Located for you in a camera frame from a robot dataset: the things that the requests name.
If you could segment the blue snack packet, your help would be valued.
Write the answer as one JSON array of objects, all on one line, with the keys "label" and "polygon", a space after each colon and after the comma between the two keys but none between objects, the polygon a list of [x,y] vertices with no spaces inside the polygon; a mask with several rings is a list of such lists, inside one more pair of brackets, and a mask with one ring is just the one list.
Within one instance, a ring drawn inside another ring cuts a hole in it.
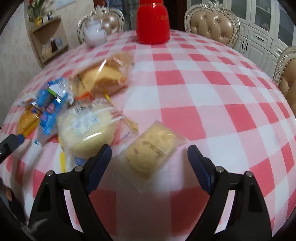
[{"label": "blue snack packet", "polygon": [[57,135],[59,114],[73,102],[74,96],[67,78],[60,77],[45,84],[37,95],[37,107],[42,114],[35,144],[44,145]]}]

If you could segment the pale round bread packet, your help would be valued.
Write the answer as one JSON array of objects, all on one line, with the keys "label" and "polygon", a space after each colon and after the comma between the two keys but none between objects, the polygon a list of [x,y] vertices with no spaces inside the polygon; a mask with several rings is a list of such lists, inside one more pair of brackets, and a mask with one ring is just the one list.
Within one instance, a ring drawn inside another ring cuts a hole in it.
[{"label": "pale round bread packet", "polygon": [[138,134],[138,124],[105,98],[77,101],[57,118],[60,144],[71,156],[89,159],[101,147]]}]

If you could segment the beige small cake packet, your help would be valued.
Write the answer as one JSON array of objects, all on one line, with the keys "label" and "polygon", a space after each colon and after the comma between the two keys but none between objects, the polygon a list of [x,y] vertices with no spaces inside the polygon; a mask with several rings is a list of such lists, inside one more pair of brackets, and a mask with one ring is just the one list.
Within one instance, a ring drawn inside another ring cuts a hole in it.
[{"label": "beige small cake packet", "polygon": [[155,121],[116,156],[116,167],[139,192],[144,192],[174,152],[187,142],[186,137]]}]

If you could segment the clear sponge cake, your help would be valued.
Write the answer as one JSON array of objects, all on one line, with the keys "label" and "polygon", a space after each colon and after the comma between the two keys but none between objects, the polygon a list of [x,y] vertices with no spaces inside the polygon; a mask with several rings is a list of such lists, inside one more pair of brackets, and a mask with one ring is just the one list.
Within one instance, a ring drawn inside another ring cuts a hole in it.
[{"label": "clear sponge cake", "polygon": [[78,70],[69,78],[74,99],[96,99],[128,87],[133,66],[133,55],[120,52]]}]

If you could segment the bag of food on shelf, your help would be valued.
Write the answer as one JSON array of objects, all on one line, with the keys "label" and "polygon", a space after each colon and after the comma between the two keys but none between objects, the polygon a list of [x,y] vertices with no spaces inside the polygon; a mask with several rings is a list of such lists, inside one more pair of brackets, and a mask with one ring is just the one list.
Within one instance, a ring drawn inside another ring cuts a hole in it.
[{"label": "bag of food on shelf", "polygon": [[52,48],[50,45],[43,45],[42,48],[42,57],[43,59],[48,59],[49,57],[52,56]]}]

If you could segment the dark bottle on shelf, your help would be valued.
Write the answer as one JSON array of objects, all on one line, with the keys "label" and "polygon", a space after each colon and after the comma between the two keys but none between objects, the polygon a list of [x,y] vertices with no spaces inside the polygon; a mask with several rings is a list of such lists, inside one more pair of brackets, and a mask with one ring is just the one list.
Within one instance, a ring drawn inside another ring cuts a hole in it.
[{"label": "dark bottle on shelf", "polygon": [[56,41],[53,38],[51,38],[50,44],[51,44],[52,53],[56,52],[58,50],[58,47],[56,45]]}]

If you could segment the wooden corner shelf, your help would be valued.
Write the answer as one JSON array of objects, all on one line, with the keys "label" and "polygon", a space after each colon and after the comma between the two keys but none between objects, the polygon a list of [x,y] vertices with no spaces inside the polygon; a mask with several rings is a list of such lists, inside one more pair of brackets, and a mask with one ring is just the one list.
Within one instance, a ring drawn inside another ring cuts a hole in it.
[{"label": "wooden corner shelf", "polygon": [[[38,26],[30,27],[27,25],[29,41],[31,43],[37,62],[41,68],[44,68],[52,60],[56,59],[69,50],[69,43],[66,37],[64,25],[61,16],[55,16],[51,20],[46,21]],[[51,38],[56,41],[58,50],[52,53],[48,59],[43,59],[43,45],[50,45]]]}]

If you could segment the pink checkered tablecloth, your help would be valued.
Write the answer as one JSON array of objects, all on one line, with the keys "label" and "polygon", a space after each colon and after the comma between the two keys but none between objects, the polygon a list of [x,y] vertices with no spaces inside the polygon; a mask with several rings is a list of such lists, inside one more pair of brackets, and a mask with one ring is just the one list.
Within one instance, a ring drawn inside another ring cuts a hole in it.
[{"label": "pink checkered tablecloth", "polygon": [[[23,89],[108,55],[129,51],[131,85],[113,104],[143,132],[161,121],[186,137],[217,166],[249,170],[259,183],[277,232],[295,208],[295,116],[272,80],[237,51],[204,37],[171,31],[162,45],[141,45],[134,31],[115,34],[94,49],[80,45],[51,62]],[[109,166],[91,201],[115,240],[185,240],[208,201],[179,148],[138,191]]]}]

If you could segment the white ceramic teapot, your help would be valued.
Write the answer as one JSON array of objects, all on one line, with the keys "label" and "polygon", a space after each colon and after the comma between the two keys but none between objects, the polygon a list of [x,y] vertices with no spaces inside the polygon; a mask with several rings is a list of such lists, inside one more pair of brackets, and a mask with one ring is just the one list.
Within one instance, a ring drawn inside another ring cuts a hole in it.
[{"label": "white ceramic teapot", "polygon": [[107,42],[107,33],[99,20],[91,19],[83,27],[85,43],[89,48],[95,48]]}]

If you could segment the flower vase on shelf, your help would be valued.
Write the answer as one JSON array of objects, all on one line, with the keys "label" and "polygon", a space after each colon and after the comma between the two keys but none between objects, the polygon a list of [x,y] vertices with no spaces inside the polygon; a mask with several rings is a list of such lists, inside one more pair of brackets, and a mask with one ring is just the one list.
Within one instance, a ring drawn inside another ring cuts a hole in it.
[{"label": "flower vase on shelf", "polygon": [[46,0],[29,0],[28,10],[30,13],[28,14],[28,20],[33,22],[35,26],[43,23],[42,13],[45,1]]}]

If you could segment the beige tufted chair near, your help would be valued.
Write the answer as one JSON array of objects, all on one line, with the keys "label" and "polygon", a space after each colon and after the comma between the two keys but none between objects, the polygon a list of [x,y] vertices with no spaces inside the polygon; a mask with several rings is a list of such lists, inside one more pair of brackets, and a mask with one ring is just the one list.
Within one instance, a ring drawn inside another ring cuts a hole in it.
[{"label": "beige tufted chair near", "polygon": [[296,46],[290,46],[283,51],[276,64],[273,82],[277,85],[292,112],[296,105]]}]

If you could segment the beige tufted chair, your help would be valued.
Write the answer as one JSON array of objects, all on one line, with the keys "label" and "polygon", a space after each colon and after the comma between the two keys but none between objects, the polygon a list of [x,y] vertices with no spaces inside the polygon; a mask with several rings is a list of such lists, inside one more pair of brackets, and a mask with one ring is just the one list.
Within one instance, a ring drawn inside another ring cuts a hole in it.
[{"label": "beige tufted chair", "polygon": [[234,48],[240,37],[238,17],[218,1],[195,4],[184,16],[185,31]]},{"label": "beige tufted chair", "polygon": [[83,28],[91,22],[100,23],[107,35],[123,32],[125,27],[125,18],[119,9],[98,5],[94,11],[78,21],[77,35],[80,44],[85,42]]},{"label": "beige tufted chair", "polygon": [[277,85],[292,112],[296,105],[296,46],[290,46],[283,51],[276,64],[273,82]]}]

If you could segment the beige tufted chair far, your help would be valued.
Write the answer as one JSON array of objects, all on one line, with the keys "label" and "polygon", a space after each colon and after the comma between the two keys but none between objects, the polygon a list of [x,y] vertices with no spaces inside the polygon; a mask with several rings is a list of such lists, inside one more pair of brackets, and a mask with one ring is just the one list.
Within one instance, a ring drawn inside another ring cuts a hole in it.
[{"label": "beige tufted chair far", "polygon": [[125,18],[119,9],[98,5],[94,11],[78,21],[77,35],[80,44],[85,42],[83,28],[91,22],[100,23],[107,35],[123,32],[125,27]]}]

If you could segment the white glass door cabinet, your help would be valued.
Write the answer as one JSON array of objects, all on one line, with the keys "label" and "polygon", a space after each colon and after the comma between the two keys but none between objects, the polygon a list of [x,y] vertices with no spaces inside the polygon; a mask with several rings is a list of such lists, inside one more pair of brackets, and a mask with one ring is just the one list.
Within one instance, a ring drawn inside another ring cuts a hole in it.
[{"label": "white glass door cabinet", "polygon": [[234,49],[273,78],[282,52],[295,45],[295,24],[278,1],[219,1],[240,21]]}]

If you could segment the beige tufted chair right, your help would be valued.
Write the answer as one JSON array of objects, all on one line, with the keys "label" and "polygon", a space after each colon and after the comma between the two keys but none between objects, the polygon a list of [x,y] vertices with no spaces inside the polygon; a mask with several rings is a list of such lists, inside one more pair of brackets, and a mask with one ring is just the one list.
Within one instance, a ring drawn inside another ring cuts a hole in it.
[{"label": "beige tufted chair right", "polygon": [[185,31],[234,48],[240,37],[238,17],[218,1],[195,4],[184,16]]}]

